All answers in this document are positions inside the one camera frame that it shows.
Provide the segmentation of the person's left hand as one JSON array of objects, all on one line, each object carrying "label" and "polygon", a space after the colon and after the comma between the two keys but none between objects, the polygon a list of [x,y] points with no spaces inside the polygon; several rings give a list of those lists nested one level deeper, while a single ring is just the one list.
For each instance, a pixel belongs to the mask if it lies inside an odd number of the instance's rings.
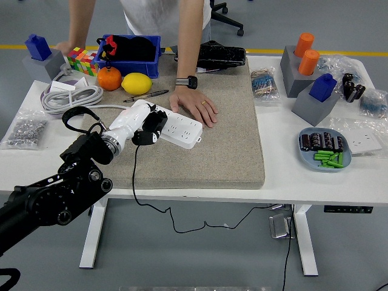
[{"label": "person's left hand", "polygon": [[211,99],[197,89],[177,85],[169,98],[172,112],[184,107],[203,126],[212,128],[217,122],[218,109]]}]

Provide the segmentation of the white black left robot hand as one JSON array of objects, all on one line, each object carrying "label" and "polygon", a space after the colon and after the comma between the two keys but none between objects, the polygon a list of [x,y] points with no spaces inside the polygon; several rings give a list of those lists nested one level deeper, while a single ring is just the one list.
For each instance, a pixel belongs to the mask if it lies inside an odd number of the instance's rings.
[{"label": "white black left robot hand", "polygon": [[125,109],[111,123],[109,129],[102,134],[101,138],[111,140],[114,146],[120,146],[123,149],[126,141],[134,137],[135,131],[140,128],[146,117],[155,110],[156,105],[150,105],[149,103],[133,105]]}]

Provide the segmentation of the person's right hand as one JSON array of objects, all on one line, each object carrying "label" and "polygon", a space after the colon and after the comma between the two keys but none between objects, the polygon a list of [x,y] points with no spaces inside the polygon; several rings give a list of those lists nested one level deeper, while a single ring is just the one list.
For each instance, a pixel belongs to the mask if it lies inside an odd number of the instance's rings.
[{"label": "person's right hand", "polygon": [[75,46],[70,41],[63,41],[54,46],[54,49],[61,51],[64,56],[67,56]]}]

